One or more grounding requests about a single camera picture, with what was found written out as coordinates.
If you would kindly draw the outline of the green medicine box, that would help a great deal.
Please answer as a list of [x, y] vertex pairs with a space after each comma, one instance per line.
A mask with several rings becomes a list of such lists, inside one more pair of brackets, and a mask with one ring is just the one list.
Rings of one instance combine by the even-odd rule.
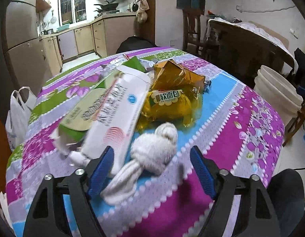
[[80, 100], [62, 118], [58, 128], [51, 135], [53, 145], [59, 152], [68, 155], [71, 151], [77, 150], [75, 146], [81, 145], [79, 142], [96, 120], [97, 113], [103, 106], [112, 86], [126, 74], [128, 68], [135, 72], [144, 73], [146, 71], [136, 56], [127, 59], [126, 55], [123, 55], [86, 74], [86, 82], [93, 84], [94, 87], [87, 89], [75, 86], [70, 89], [70, 92], [78, 95]]

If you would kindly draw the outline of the white medicine box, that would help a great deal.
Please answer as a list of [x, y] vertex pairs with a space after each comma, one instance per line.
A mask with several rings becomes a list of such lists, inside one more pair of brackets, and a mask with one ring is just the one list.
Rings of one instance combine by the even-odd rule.
[[120, 74], [105, 98], [96, 120], [86, 134], [81, 152], [99, 158], [107, 146], [114, 150], [109, 177], [124, 166], [128, 147], [151, 86], [150, 77], [127, 66], [117, 67]]

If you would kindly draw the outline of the white tissue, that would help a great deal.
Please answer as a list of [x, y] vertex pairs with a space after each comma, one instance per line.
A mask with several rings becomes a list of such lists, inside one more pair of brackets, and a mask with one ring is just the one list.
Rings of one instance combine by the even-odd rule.
[[126, 163], [101, 192], [109, 205], [119, 205], [135, 194], [143, 171], [160, 176], [177, 152], [177, 129], [170, 122], [159, 125], [153, 133], [143, 133], [131, 145], [131, 160]]

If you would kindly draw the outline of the yellow bread wrapper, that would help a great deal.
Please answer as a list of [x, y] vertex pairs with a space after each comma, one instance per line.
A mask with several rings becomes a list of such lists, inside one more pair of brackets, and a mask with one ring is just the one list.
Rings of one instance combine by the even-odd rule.
[[204, 91], [205, 76], [172, 59], [155, 64], [136, 130], [142, 132], [163, 122], [178, 128], [193, 126], [202, 114]]

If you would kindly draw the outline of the kitchen base cabinets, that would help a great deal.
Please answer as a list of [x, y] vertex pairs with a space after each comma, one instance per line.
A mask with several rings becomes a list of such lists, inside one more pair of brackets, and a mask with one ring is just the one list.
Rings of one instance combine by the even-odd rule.
[[116, 54], [120, 44], [138, 33], [135, 12], [102, 15], [92, 22], [43, 35], [43, 44], [51, 75], [58, 74], [63, 63], [95, 53], [100, 57]]

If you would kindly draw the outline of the kitchen window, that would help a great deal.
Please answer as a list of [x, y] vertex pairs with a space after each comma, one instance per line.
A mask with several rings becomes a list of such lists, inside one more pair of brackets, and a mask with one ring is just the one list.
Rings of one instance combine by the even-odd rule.
[[60, 25], [86, 21], [86, 0], [58, 0]]

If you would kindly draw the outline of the floral striped tablecloth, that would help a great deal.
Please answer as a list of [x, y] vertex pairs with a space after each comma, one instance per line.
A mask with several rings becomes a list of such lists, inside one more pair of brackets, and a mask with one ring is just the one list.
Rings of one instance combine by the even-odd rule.
[[[284, 126], [279, 114], [235, 77], [181, 50], [157, 47], [129, 51], [146, 62], [172, 59], [204, 75], [211, 87], [203, 96], [202, 113], [193, 127], [178, 133], [177, 153], [159, 177], [147, 173], [135, 194], [112, 207], [101, 198], [92, 207], [107, 236], [196, 236], [213, 203], [198, 181], [190, 149], [241, 177], [257, 174], [270, 182], [282, 147]], [[61, 119], [95, 84], [103, 67], [120, 62], [113, 55], [84, 63], [48, 80], [37, 96], [25, 142], [8, 160], [6, 193], [10, 219], [22, 236], [30, 204], [43, 177], [71, 174], [75, 167], [56, 150], [52, 132]]]

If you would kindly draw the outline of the white plastic bag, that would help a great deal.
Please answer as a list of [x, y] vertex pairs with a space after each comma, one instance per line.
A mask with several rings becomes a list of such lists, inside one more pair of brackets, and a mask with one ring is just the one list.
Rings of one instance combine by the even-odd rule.
[[14, 90], [10, 96], [10, 110], [8, 111], [5, 130], [11, 152], [25, 140], [28, 122], [34, 109], [37, 97], [30, 87]]

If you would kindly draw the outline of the white plastic bucket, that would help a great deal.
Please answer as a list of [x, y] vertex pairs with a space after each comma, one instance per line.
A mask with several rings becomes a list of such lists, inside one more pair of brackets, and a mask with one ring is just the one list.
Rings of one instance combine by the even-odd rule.
[[262, 65], [254, 82], [254, 91], [278, 112], [284, 126], [297, 117], [303, 98], [282, 75]]

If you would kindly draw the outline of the grey refrigerator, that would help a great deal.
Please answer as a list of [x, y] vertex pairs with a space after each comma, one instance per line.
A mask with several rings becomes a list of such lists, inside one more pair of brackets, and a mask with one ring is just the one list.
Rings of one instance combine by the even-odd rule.
[[2, 30], [4, 57], [15, 88], [30, 87], [38, 95], [52, 74], [38, 36], [36, 0], [12, 0]]

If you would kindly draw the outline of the dark wooden table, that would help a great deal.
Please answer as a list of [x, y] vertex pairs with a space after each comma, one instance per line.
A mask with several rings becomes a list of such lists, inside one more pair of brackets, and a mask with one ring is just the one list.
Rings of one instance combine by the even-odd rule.
[[280, 73], [284, 65], [291, 71], [295, 67], [294, 56], [264, 36], [239, 25], [210, 19], [207, 22], [207, 43], [212, 51], [207, 60], [235, 76], [249, 87], [262, 65]]

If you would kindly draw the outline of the white sheet on table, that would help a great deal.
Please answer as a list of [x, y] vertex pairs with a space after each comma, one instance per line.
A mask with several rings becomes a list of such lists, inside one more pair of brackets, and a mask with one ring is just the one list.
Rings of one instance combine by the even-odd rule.
[[297, 73], [298, 63], [297, 63], [296, 59], [294, 58], [294, 56], [288, 51], [288, 49], [284, 46], [284, 44], [282, 43], [282, 41], [280, 39], [270, 35], [263, 28], [259, 28], [256, 25], [254, 25], [252, 23], [248, 23], [248, 22], [230, 23], [227, 20], [216, 17], [214, 19], [209, 19], [209, 21], [207, 22], [206, 37], [209, 37], [210, 28], [214, 27], [214, 23], [222, 23], [224, 25], [230, 25], [230, 26], [235, 26], [235, 27], [238, 27], [238, 28], [242, 28], [242, 29], [245, 29], [246, 31], [250, 31], [252, 33], [255, 33], [256, 35], [259, 35], [259, 36], [267, 39], [268, 41], [270, 41], [271, 43], [273, 43], [277, 47], [280, 47], [285, 53], [287, 53], [287, 55], [289, 55], [292, 58], [292, 60], [294, 62], [294, 65], [291, 66], [291, 68], [293, 69], [292, 74]]

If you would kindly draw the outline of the dark wooden chair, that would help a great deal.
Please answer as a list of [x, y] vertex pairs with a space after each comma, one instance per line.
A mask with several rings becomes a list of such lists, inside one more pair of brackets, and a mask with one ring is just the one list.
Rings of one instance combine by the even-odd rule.
[[207, 41], [201, 39], [201, 14], [199, 9], [185, 7], [183, 13], [183, 51], [189, 44], [196, 47], [196, 54], [204, 57], [207, 52]]

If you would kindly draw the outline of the black wok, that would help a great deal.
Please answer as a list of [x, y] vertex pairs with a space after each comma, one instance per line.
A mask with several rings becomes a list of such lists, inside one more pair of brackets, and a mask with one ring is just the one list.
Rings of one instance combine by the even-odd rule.
[[96, 6], [96, 12], [100, 13], [100, 12], [106, 12], [106, 11], [114, 11], [117, 9], [118, 7], [118, 3], [110, 3], [110, 4], [94, 4], [94, 6]]

